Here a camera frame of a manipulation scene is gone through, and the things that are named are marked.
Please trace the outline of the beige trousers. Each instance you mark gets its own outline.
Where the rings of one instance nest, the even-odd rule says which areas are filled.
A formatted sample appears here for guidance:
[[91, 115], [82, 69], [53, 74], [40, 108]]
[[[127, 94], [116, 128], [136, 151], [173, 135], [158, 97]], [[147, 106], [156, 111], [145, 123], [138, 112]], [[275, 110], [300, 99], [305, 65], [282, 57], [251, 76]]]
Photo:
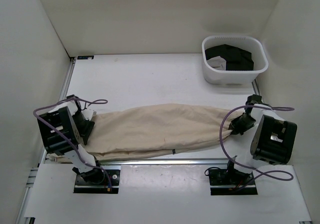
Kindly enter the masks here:
[[84, 149], [99, 161], [137, 160], [219, 145], [239, 111], [212, 106], [159, 104], [98, 113]]

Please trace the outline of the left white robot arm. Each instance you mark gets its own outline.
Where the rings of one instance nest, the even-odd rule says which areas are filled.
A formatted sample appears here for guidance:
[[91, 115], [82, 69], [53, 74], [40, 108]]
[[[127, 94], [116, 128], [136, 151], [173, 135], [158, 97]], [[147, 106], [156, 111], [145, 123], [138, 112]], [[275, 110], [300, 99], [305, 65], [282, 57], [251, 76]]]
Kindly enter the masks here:
[[94, 114], [85, 117], [83, 111], [90, 105], [107, 103], [106, 99], [88, 101], [69, 95], [55, 104], [35, 109], [33, 115], [37, 119], [42, 143], [48, 154], [69, 159], [73, 164], [72, 171], [85, 182], [111, 188], [107, 171], [83, 147], [88, 143], [95, 125], [92, 121]]

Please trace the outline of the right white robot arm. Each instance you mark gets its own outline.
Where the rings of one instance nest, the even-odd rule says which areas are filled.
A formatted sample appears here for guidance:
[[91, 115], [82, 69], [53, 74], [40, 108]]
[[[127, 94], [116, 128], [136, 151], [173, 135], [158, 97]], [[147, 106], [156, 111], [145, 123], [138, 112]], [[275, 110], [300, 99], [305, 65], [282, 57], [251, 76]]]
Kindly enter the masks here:
[[291, 156], [298, 126], [284, 120], [276, 111], [292, 111], [291, 107], [272, 107], [263, 102], [257, 94], [250, 95], [242, 107], [242, 115], [234, 118], [228, 129], [232, 135], [243, 135], [257, 126], [249, 151], [240, 156], [230, 157], [224, 177], [230, 184], [244, 183], [252, 171], [269, 165], [286, 165]]

